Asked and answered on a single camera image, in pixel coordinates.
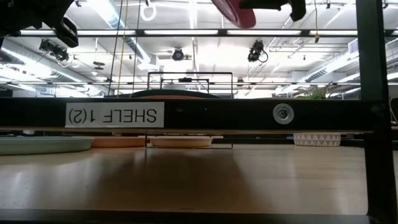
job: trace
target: red object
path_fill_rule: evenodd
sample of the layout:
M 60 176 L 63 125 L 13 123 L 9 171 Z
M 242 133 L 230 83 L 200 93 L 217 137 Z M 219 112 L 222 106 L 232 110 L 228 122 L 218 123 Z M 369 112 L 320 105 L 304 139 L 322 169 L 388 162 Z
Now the red object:
M 211 0 L 217 9 L 230 22 L 241 29 L 253 28 L 256 25 L 256 16 L 253 9 L 239 8 L 241 0 Z

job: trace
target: black metal post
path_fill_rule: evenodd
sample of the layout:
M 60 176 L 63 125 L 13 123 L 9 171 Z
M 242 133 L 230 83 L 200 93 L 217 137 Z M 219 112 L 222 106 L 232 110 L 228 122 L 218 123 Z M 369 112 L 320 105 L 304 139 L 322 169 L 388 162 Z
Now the black metal post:
M 356 0 L 361 97 L 375 101 L 379 122 L 365 136 L 368 215 L 379 223 L 397 223 L 397 196 L 392 156 L 386 48 L 381 0 Z

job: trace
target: white label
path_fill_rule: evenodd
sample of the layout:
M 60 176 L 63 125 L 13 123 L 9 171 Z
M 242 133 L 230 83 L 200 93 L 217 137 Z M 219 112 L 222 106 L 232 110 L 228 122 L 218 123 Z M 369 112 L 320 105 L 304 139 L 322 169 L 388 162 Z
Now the white label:
M 66 128 L 163 128 L 164 102 L 67 103 Z

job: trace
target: white bowl with triangle pattern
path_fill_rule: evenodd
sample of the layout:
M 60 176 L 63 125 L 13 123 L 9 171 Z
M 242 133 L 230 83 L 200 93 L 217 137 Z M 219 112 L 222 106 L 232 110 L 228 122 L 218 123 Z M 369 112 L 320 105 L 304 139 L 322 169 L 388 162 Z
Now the white bowl with triangle pattern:
M 295 133 L 296 146 L 336 147 L 340 146 L 340 133 Z

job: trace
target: black shelf frame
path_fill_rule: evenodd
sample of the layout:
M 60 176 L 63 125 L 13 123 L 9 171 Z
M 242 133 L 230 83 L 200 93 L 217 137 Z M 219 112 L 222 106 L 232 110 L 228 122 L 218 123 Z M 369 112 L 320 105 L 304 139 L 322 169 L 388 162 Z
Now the black shelf frame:
M 80 223 L 397 223 L 397 197 L 384 46 L 382 0 L 356 0 L 361 101 L 161 100 L 165 128 L 236 131 L 358 131 L 364 133 L 368 212 L 366 215 L 272 215 L 224 213 L 0 210 L 5 222 Z M 138 99 L 0 99 L 0 127 L 65 125 L 68 102 L 126 102 Z M 271 111 L 289 104 L 295 119 L 276 123 Z M 201 118 L 207 115 L 206 121 Z

